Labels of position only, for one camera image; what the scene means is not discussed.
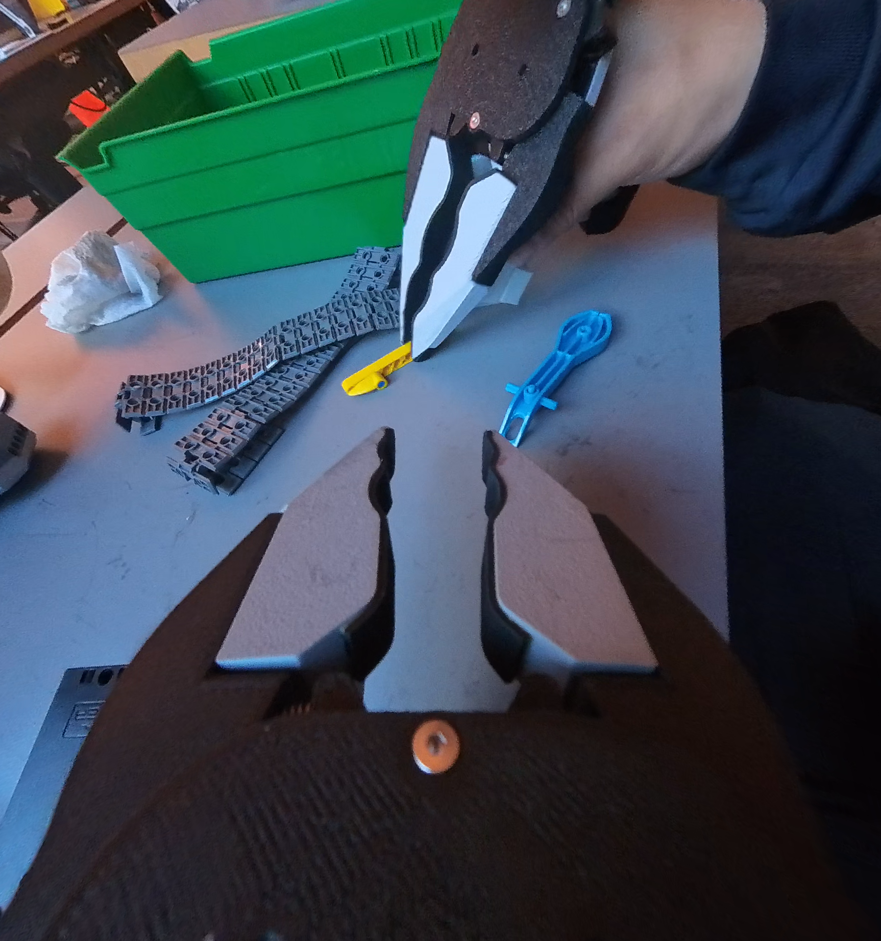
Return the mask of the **person's right forearm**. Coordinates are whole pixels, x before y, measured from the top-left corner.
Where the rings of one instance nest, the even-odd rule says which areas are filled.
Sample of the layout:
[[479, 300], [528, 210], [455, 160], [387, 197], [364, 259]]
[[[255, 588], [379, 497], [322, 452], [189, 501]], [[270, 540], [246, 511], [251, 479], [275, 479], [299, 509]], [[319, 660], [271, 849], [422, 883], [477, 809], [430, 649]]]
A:
[[766, 2], [766, 41], [727, 139], [670, 182], [761, 236], [881, 215], [881, 1]]

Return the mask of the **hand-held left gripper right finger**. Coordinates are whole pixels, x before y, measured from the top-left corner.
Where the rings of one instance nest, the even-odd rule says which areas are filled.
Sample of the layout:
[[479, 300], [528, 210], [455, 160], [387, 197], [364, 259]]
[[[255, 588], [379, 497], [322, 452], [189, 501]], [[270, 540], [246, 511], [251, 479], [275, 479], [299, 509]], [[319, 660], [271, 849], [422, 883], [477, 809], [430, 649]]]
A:
[[505, 682], [652, 675], [658, 662], [587, 507], [508, 443], [482, 447], [481, 644]]

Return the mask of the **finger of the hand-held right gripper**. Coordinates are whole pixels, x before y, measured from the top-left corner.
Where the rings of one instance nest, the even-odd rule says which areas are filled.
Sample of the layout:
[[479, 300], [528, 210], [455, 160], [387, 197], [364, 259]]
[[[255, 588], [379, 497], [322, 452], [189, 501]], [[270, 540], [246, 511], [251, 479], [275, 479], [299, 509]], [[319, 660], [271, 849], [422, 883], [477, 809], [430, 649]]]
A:
[[474, 272], [517, 188], [491, 159], [451, 159], [451, 165], [451, 188], [443, 215], [434, 223], [445, 225], [447, 244], [414, 318], [413, 359], [427, 356], [487, 294]]
[[446, 248], [444, 223], [434, 223], [443, 215], [452, 182], [448, 141], [429, 135], [421, 171], [416, 182], [409, 214], [404, 223], [400, 282], [400, 313], [403, 343], [413, 342], [414, 318], [423, 306], [430, 281]]

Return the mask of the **crumpled white tissue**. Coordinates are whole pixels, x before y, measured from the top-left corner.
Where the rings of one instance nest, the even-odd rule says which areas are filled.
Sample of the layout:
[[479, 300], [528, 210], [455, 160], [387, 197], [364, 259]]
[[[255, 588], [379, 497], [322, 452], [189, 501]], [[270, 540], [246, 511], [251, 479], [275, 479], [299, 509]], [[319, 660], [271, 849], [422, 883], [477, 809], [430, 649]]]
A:
[[86, 232], [53, 260], [41, 311], [47, 326], [78, 334], [152, 308], [160, 270], [134, 243]]

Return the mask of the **green plastic bin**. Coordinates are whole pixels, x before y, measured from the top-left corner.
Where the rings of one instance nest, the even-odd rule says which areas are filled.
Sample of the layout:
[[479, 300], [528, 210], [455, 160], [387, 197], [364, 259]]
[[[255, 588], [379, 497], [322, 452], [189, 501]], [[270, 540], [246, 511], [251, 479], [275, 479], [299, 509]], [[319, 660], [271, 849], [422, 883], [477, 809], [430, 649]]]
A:
[[457, 1], [345, 1], [176, 52], [59, 159], [191, 282], [401, 241]]

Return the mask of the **blue brick separator tool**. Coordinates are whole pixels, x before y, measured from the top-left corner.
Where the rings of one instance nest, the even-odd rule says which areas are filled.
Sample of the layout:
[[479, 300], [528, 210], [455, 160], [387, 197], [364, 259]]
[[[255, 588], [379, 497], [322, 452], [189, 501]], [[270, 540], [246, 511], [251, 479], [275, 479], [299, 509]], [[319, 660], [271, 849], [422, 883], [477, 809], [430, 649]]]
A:
[[552, 351], [522, 384], [507, 383], [512, 399], [499, 429], [500, 435], [515, 447], [525, 436], [529, 423], [542, 408], [558, 407], [554, 394], [571, 372], [595, 358], [609, 345], [612, 318], [609, 313], [589, 310], [567, 318], [559, 329]]

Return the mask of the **yellow perforated toy beam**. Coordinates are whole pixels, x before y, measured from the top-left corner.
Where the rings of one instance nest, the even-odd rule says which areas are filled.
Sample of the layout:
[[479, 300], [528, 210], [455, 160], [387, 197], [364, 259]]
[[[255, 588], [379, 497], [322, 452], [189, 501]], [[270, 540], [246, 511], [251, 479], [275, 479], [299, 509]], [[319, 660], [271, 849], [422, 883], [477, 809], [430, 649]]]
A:
[[386, 388], [390, 375], [412, 361], [412, 344], [405, 343], [347, 376], [342, 389], [349, 396], [370, 394]]

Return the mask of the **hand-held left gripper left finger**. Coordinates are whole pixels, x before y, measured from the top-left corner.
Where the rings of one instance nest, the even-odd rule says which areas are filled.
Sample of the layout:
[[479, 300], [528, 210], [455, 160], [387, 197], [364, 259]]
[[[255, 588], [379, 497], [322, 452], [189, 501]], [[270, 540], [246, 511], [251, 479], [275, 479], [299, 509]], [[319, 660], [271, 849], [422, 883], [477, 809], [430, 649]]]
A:
[[394, 430], [382, 427], [284, 509], [216, 656], [228, 670], [364, 680], [394, 635]]

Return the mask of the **black perforated battery box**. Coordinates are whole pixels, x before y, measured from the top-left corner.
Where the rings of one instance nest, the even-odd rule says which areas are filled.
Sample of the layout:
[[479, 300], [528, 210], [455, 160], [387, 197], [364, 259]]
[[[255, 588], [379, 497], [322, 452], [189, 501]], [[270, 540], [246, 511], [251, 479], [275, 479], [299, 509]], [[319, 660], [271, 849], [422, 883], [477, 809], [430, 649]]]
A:
[[64, 672], [0, 822], [0, 917], [38, 853], [82, 742], [124, 669]]

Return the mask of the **person's dark clothing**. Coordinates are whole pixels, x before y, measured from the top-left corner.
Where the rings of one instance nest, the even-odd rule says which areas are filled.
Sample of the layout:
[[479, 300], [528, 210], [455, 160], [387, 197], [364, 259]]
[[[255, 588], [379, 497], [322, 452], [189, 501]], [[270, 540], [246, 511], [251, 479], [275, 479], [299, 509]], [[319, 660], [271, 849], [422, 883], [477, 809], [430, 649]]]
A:
[[881, 350], [822, 301], [722, 360], [730, 642], [881, 936]]

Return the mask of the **person's right hand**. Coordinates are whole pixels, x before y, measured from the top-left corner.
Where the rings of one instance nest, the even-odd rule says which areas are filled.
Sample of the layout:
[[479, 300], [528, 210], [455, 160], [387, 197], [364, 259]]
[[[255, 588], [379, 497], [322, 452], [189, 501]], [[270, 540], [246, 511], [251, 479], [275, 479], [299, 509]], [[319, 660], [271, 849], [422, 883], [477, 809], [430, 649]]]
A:
[[570, 183], [514, 265], [528, 267], [624, 187], [681, 177], [712, 156], [751, 92], [766, 10], [757, 1], [613, 2], [608, 24], [616, 45]]

